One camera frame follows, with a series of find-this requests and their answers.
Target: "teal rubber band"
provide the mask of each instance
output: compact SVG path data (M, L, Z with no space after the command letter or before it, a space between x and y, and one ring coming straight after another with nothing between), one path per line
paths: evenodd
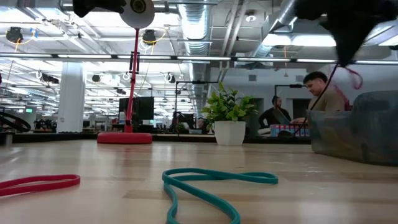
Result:
M171 177L173 174L184 174L184 173L196 173L200 175L180 175L176 177ZM206 170L199 168L181 168L181 169L170 169L162 174L163 189L170 197L172 201L172 206L167 212L166 224L179 224L175 219L175 215L178 210L178 197L175 191L172 189L171 185L178 187L212 205L219 208L223 213L225 213L231 219L230 224L240 224L241 216L236 211L236 209L229 204L227 201L219 198L215 195L209 194L203 190L196 187L192 187L183 181L189 180L243 180L248 182L255 182L260 184L278 184L278 176L274 174L269 174L265 172L247 172L242 174L233 174L229 172L221 172L215 170Z

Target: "black cable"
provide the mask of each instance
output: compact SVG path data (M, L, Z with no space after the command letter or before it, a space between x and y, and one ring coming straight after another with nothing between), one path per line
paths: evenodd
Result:
M310 111L311 111L312 109L314 109L315 105L318 103L318 101L320 100L320 98L321 98L321 97L323 96L323 94L326 92L326 89L329 87L329 84L330 84L330 82L331 82L331 78L333 78L333 76L334 76L334 74L335 74L335 72L336 72L336 69L337 69L338 67L339 67L339 63L337 63L337 64L335 65L335 67L333 68L333 71L331 72L330 77L329 77L328 81L326 82L326 85L325 85L324 89L322 90L321 94L319 94L319 96L318 96L317 100L315 100L314 104L311 106ZM303 123L302 123L302 124L300 125L300 127L298 127L298 129L293 133L293 137L295 137L296 134L304 127L305 122L307 121L307 119L308 119L308 115L306 115L306 117L304 118Z
M21 131L21 132L28 132L31 129L30 124L28 122L24 121L23 119L20 119L20 118L14 116L14 115L3 113L3 112L0 112L0 115L1 115L0 116L0 122L2 122L2 124L6 124L6 125L14 128L14 129L18 130L18 131ZM19 125L15 124L14 122L12 122L12 121L10 121L10 120L8 120L6 118L11 118L11 119L14 119L16 121L19 121L19 122L21 122L22 125L19 126Z

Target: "white pot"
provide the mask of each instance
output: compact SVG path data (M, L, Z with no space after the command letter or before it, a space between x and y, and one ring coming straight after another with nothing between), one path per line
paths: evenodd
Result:
M217 143L222 146L240 146L243 143L246 122L216 121L214 132Z

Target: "shirt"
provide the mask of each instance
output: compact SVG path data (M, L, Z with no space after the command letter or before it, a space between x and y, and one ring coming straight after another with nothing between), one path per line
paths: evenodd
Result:
M317 100L317 96L312 98L308 109L312 107ZM345 100L336 90L327 90L324 92L318 103L313 108L314 111L344 111Z
M287 112L287 110L283 109L283 108L278 108L280 110L280 112L282 112L283 115L285 115L285 117L291 121L292 119L289 116L289 112ZM274 107L269 108L268 110L266 110L263 114L260 115L259 117L259 123L261 125L261 128L266 128L267 126L264 124L264 119L267 120L267 124L268 126L272 125L272 124L280 124L280 122L276 119L276 117L272 114L272 111L274 110Z

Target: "red round base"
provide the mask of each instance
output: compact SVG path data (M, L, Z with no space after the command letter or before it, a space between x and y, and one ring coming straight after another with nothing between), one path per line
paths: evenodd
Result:
M147 133L99 133L97 143L150 144L152 143L152 135Z

